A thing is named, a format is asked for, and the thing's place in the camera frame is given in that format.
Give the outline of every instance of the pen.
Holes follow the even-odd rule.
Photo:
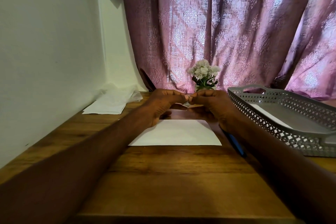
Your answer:
[[[231,135],[230,133],[224,131],[223,129],[222,129],[222,131],[223,131],[224,135],[227,137],[227,139],[229,140],[232,147],[236,150],[236,152],[239,153],[239,155],[241,155],[243,158],[245,158],[246,153],[244,152],[243,148],[238,143],[237,139],[233,135]]]

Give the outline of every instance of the wooden tabletop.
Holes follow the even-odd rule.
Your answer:
[[[0,169],[0,183],[44,158],[74,145],[140,106],[121,115],[74,115]],[[175,110],[171,119],[194,119]],[[71,223],[213,218],[225,223],[296,223],[272,190],[262,167],[248,153],[241,158],[218,124],[208,122],[223,146],[131,146],[111,164]],[[336,172],[336,159],[312,158]]]

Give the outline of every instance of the person's left arm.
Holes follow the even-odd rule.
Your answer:
[[[1,223],[62,223],[81,205],[105,169],[146,128],[188,97],[155,90],[130,114],[0,185]]]

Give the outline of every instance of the flower pot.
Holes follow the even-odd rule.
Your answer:
[[[217,90],[216,86],[210,87],[210,86],[203,86],[203,85],[197,85],[195,84],[195,92],[200,90]]]

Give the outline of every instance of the purple curtain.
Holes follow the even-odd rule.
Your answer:
[[[207,59],[221,68],[220,89],[257,83],[311,97],[321,90],[335,96],[335,72],[319,74],[318,84],[310,79],[319,67],[335,68],[320,64],[335,59],[330,43],[335,26],[323,33],[327,21],[335,22],[333,0],[124,0],[124,5],[135,61],[150,90],[193,92],[186,70]],[[326,80],[329,85],[321,86]]]

